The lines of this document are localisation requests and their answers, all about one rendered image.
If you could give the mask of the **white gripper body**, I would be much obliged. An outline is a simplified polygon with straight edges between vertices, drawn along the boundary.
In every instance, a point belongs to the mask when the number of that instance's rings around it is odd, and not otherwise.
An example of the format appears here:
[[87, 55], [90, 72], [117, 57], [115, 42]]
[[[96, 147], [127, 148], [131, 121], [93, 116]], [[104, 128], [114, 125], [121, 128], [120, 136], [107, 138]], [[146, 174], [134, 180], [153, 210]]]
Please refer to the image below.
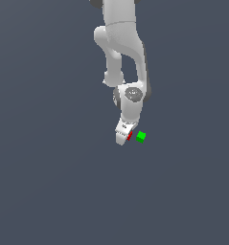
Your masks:
[[123, 119], [119, 119], [115, 131], [123, 135], [128, 136], [129, 133], [138, 125], [137, 122], [125, 122]]

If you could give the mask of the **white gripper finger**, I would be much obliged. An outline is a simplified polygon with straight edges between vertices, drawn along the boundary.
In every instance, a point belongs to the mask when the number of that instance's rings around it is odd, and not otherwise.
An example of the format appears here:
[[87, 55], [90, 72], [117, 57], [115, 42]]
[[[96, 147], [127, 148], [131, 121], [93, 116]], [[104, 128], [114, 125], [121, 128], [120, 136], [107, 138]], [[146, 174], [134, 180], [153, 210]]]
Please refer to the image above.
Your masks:
[[118, 145], [123, 145], [126, 142], [127, 135], [123, 135], [122, 133], [116, 133], [116, 143]]

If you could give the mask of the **green cube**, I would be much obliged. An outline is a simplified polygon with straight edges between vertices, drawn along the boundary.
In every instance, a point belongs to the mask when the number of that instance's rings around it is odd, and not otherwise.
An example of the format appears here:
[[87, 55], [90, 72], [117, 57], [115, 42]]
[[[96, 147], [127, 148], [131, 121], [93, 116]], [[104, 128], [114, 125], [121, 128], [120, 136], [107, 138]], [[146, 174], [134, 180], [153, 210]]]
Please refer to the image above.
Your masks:
[[144, 142], [145, 138], [146, 138], [146, 133], [139, 131], [137, 136], [136, 136], [136, 141], [142, 144]]

